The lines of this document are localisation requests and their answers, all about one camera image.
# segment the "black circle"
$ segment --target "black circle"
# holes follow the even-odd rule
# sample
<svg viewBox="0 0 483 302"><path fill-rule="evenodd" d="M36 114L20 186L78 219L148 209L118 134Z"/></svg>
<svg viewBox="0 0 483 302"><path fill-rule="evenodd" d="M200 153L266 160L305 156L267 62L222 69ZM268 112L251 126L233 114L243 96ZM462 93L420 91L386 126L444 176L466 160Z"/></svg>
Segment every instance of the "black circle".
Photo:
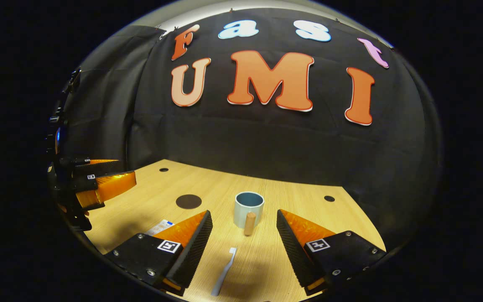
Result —
<svg viewBox="0 0 483 302"><path fill-rule="evenodd" d="M192 209L197 208L203 203L201 198L197 195L182 195L176 199L176 205L185 208L185 209Z"/></svg>

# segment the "wooden table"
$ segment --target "wooden table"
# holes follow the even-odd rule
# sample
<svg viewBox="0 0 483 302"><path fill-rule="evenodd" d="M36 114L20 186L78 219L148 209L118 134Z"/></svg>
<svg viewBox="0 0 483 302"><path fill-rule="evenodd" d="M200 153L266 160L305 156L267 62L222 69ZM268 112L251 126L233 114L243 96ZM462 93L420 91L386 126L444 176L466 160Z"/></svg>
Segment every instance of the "wooden table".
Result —
<svg viewBox="0 0 483 302"><path fill-rule="evenodd" d="M160 172L160 168L169 170ZM136 170L136 178L135 187L106 201L105 208L90 211L92 230L86 235L106 254L163 219L176 224L209 210L213 229L184 300L289 302L308 298L293 273L276 228L280 208L335 233L354 231L385 250L370 219L342 187L265 180L169 160ZM233 222L234 197L242 191L257 192L265 199L260 223L250 237ZM186 194L199 196L203 203L191 210L179 208L176 199ZM326 195L335 201L324 200ZM234 264L220 295L213 297L211 290L230 261L231 247L237 248Z"/></svg>

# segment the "white mug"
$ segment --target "white mug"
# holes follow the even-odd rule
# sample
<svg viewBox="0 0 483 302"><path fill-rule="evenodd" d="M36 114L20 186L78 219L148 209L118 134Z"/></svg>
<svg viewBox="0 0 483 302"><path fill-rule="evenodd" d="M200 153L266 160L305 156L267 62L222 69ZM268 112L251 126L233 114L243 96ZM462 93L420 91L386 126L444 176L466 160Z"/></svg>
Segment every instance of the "white mug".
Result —
<svg viewBox="0 0 483 302"><path fill-rule="evenodd" d="M247 213L253 212L257 215L254 226L257 226L262 216L264 207L264 197L255 192L241 192L234 198L234 224L240 228L245 228Z"/></svg>

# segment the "black fabric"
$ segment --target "black fabric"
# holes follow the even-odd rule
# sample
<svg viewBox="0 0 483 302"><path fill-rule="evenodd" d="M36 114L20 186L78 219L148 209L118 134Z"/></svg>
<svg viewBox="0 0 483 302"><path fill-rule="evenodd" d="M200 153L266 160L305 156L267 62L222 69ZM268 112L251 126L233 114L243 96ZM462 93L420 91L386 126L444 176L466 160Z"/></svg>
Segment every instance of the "black fabric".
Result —
<svg viewBox="0 0 483 302"><path fill-rule="evenodd" d="M259 33L221 40L232 21L256 21ZM293 22L325 25L332 39L317 42L295 33ZM174 38L199 24L187 53L171 61ZM134 170L161 159L289 182L339 185L366 212L387 251L404 243L431 205L441 161L439 123L433 100L403 57L376 39L324 17L277 8L212 16L169 32L129 26L93 52L82 65L79 91L68 100L71 116L64 152L119 159ZM357 38L382 52L378 65ZM287 52L310 55L310 112L261 105L230 105L236 63L231 54L258 51L272 68ZM189 65L184 92L193 89L192 63L211 58L203 96L192 107L171 99L171 71ZM347 67L375 80L371 126L348 122L352 81Z"/></svg>

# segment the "black background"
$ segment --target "black background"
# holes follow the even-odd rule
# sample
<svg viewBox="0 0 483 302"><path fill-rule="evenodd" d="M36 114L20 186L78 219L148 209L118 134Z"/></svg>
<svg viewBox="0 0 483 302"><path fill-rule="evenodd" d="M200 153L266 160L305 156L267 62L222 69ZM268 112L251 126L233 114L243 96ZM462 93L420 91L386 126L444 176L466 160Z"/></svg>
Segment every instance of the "black background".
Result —
<svg viewBox="0 0 483 302"><path fill-rule="evenodd" d="M160 5L0 2L1 300L156 300L63 225L46 190L43 139L55 94L74 67ZM446 160L432 214L413 241L334 298L483 300L483 2L330 6L380 34L416 68L439 109Z"/></svg>

